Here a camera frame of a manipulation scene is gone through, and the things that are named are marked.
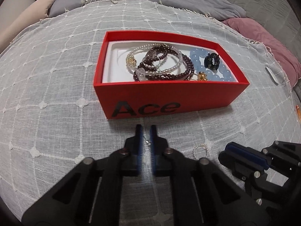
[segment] bed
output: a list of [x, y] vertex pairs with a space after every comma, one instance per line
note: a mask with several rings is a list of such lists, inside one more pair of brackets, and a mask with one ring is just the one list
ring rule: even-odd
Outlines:
[[[206, 144], [208, 158], [241, 187], [243, 183], [217, 159], [227, 143], [261, 150], [274, 140], [301, 142], [294, 111], [301, 102], [281, 64], [264, 44], [212, 17], [253, 16], [269, 31], [273, 23], [267, 19], [263, 23], [263, 16], [278, 13], [270, 11], [260, 17], [252, 0], [216, 0], [207, 6], [208, 0], [194, 0], [188, 6], [202, 4], [195, 9], [165, 6], [170, 0], [69, 1], [57, 0], [50, 18], [24, 29], [0, 55], [0, 196], [18, 219], [83, 158], [104, 158], [120, 149], [136, 124], [142, 124], [146, 141], [150, 126], [157, 125], [159, 135], [189, 158], [204, 156], [199, 145]], [[285, 3], [278, 4], [283, 9]], [[283, 19], [281, 28], [289, 33], [294, 28], [285, 25], [296, 23], [296, 18], [290, 10], [284, 11], [291, 20]], [[280, 23], [283, 16], [278, 15]], [[181, 33], [218, 42], [251, 84], [226, 108], [108, 121], [92, 79], [105, 32], [120, 28]], [[298, 36], [293, 42], [286, 40], [285, 33], [274, 36], [299, 58], [294, 45], [301, 40]], [[266, 66], [276, 75], [278, 86], [267, 75]], [[173, 225], [169, 180], [152, 177], [147, 144], [142, 175], [124, 180], [120, 225]], [[283, 184], [285, 177], [269, 171], [269, 180]]]

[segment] beige pillow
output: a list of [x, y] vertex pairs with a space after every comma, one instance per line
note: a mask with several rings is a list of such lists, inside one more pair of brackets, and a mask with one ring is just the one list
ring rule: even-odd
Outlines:
[[48, 9], [55, 0], [37, 0], [25, 9], [18, 18], [0, 34], [0, 53], [6, 49], [10, 42], [26, 27], [37, 23], [40, 19], [48, 18]]

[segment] gray pillow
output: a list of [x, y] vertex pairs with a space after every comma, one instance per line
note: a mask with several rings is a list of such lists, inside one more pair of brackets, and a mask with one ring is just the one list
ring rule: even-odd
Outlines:
[[301, 26], [286, 0], [228, 0], [261, 24], [301, 62]]

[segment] box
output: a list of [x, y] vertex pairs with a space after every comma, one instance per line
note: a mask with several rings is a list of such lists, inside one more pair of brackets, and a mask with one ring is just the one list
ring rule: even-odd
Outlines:
[[[193, 46], [214, 50], [232, 72], [236, 82], [135, 82], [133, 76], [126, 72], [125, 60], [121, 60], [126, 57], [125, 53], [118, 54], [118, 50], [122, 50], [117, 47], [126, 46], [126, 43], [132, 47], [134, 44], [142, 45], [148, 41], [177, 44], [182, 48]], [[158, 31], [108, 31], [103, 39], [94, 76], [94, 89], [108, 119], [168, 115], [226, 107], [248, 85], [249, 82], [242, 71], [218, 43]]]

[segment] bolt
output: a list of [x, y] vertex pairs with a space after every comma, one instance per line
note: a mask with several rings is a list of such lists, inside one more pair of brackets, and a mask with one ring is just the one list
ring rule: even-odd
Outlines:
[[168, 148], [165, 149], [165, 154], [167, 154], [167, 155], [172, 154], [172, 152], [173, 152], [173, 149], [170, 148], [170, 147], [168, 147]]
[[257, 200], [256, 200], [256, 203], [257, 203], [258, 205], [261, 205], [261, 204], [262, 204], [262, 199], [261, 199], [261, 198], [257, 199]]
[[86, 164], [86, 165], [90, 165], [92, 162], [94, 161], [93, 158], [91, 157], [86, 157], [85, 159], [83, 159], [83, 163]]
[[120, 149], [119, 153], [122, 154], [122, 155], [127, 155], [128, 154], [128, 149], [127, 148]]
[[208, 160], [207, 158], [201, 158], [201, 159], [200, 159], [200, 163], [201, 163], [202, 165], [208, 165], [208, 164], [209, 164], [209, 160]]
[[258, 172], [258, 171], [254, 172], [254, 177], [259, 178], [260, 177], [260, 172]]

